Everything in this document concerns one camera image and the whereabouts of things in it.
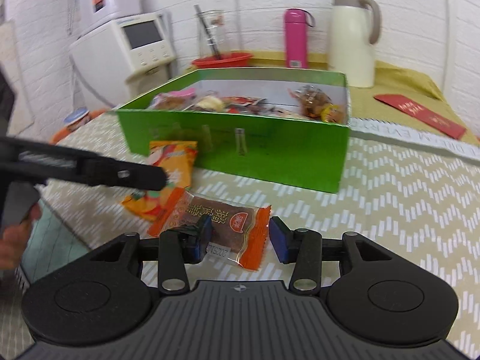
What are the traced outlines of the person hand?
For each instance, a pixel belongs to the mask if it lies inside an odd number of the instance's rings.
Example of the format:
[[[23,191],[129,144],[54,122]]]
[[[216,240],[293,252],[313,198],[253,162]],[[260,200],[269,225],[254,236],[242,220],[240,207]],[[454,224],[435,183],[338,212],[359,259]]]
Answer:
[[[19,225],[5,228],[0,241],[0,269],[13,270],[20,264],[32,234],[32,226],[41,218],[41,208],[34,205]]]

